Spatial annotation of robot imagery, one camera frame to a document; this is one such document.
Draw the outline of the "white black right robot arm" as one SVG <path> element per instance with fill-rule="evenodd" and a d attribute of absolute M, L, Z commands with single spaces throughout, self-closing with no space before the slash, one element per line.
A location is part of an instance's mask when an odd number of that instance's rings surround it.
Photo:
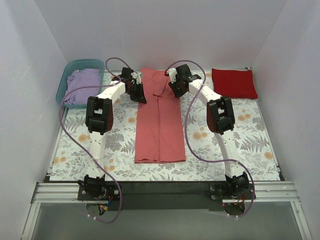
<path fill-rule="evenodd" d="M 164 74 L 169 77 L 170 86 L 176 98 L 185 93 L 193 94 L 192 106 L 199 99 L 206 107 L 206 123 L 218 141 L 224 163 L 225 184 L 216 192 L 222 196 L 237 199 L 249 188 L 246 169 L 239 163 L 239 154 L 234 140 L 235 116 L 232 100 L 221 96 L 205 84 L 198 74 L 192 74 L 187 64 L 171 67 Z"/>

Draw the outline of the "salmon pink t shirt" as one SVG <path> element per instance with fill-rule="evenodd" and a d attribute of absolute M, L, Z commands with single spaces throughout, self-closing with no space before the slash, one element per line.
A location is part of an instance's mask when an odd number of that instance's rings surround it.
<path fill-rule="evenodd" d="M 180 99 L 169 86 L 170 78 L 156 69 L 142 68 L 146 104 L 137 109 L 136 164 L 186 161 Z"/>

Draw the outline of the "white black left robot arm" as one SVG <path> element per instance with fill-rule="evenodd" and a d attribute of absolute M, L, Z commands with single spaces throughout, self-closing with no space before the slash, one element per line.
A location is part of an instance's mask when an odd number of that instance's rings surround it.
<path fill-rule="evenodd" d="M 91 198 L 101 200 L 106 197 L 105 187 L 105 144 L 107 132 L 114 123 L 113 105 L 123 94 L 128 94 L 133 102 L 146 104 L 141 76 L 130 67 L 123 67 L 121 74 L 112 78 L 115 82 L 97 96 L 87 100 L 85 125 L 89 131 L 89 152 L 93 163 L 87 168 L 84 180 L 78 184 Z"/>

